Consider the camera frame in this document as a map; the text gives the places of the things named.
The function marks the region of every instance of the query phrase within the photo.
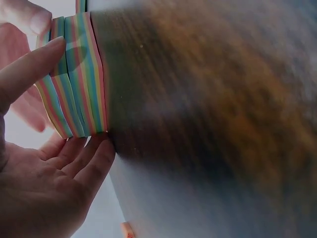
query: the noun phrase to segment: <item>fingernail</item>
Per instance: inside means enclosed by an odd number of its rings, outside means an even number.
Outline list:
[[[45,46],[48,46],[50,48],[55,48],[56,46],[59,46],[60,44],[63,44],[64,42],[64,37],[59,36],[51,41],[49,41]]]
[[[52,14],[49,11],[42,10],[31,18],[30,28],[31,30],[40,35],[49,25],[52,20]]]

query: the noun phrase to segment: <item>finger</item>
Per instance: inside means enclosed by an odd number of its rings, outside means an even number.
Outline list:
[[[19,58],[0,71],[0,113],[6,113],[36,81],[46,76],[65,51],[65,40],[56,38],[46,46]]]
[[[83,149],[80,155],[69,165],[65,166],[62,171],[70,177],[75,177],[92,159],[97,151],[100,143],[106,139],[104,134],[99,134],[91,137],[87,146]]]
[[[25,95],[25,100],[31,106],[33,106],[38,111],[38,113],[43,117],[46,126],[49,126],[50,128],[54,129],[54,126],[46,113],[39,90],[35,85],[28,89],[27,94]]]
[[[50,139],[38,150],[39,157],[46,161],[50,158],[56,157],[62,151],[66,140],[62,139],[56,132]]]
[[[75,180],[82,184],[90,198],[95,198],[114,161],[115,151],[110,140],[104,140],[89,164],[76,176]]]
[[[47,160],[47,163],[61,170],[66,165],[75,160],[79,153],[83,150],[87,138],[71,138],[66,142],[57,157]]]
[[[38,110],[31,106],[25,99],[24,94],[11,106],[13,111],[23,119],[30,127],[38,132],[45,130],[46,121]]]
[[[1,21],[15,25],[25,34],[40,35],[48,30],[52,13],[28,0],[0,0]]]

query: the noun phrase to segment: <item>blurry wooden object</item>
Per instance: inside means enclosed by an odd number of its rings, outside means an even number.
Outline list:
[[[121,223],[124,238],[135,238],[133,230],[128,222]]]
[[[89,0],[139,238],[317,235],[317,2]]]

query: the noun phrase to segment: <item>palm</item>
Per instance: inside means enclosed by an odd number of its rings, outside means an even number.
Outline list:
[[[10,210],[4,213],[5,217],[11,216],[19,227],[35,226],[39,237],[41,232],[54,238],[70,237],[82,225],[96,195],[95,185],[89,181],[94,177],[95,181],[101,181],[100,176],[105,176],[110,168],[113,151],[109,151],[109,142],[96,152],[103,140],[102,136],[96,136],[83,148],[85,139],[72,139],[65,145],[60,139],[53,139],[41,150],[7,144],[10,156],[0,173],[0,181],[10,186],[10,190],[4,189],[0,194],[19,214],[12,214]],[[99,156],[104,159],[94,161],[94,155],[101,150]],[[107,170],[99,171],[98,166],[93,165],[96,162],[103,163]],[[92,172],[89,178],[86,177],[88,170]]]
[[[26,35],[9,23],[0,25],[0,48],[0,69],[30,52]],[[12,108],[37,131],[43,131],[46,124],[50,124],[35,86],[14,102]]]

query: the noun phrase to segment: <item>sticky note pad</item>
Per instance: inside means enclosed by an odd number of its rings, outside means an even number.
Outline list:
[[[86,0],[76,0],[76,14],[81,12],[86,12]]]
[[[103,67],[88,12],[65,18],[65,39],[68,75],[84,130],[105,131]]]
[[[38,37],[36,42],[37,48],[48,43],[50,35],[51,31],[47,32],[43,36]],[[51,77],[47,75],[42,80],[38,81],[35,85],[41,94],[48,117],[56,128],[57,132],[63,138],[72,137],[70,128],[61,110],[57,92],[55,90]]]
[[[51,29],[51,40],[63,36],[65,37],[65,19],[59,17],[53,19]],[[50,73],[54,88],[56,90],[61,110],[65,116],[67,124],[75,137],[88,136],[84,133],[83,126],[77,116],[74,94],[67,73],[66,56],[63,55],[58,65]]]
[[[88,12],[53,19],[37,47],[63,36],[66,51],[36,85],[47,114],[62,138],[88,137],[107,130],[103,65]]]

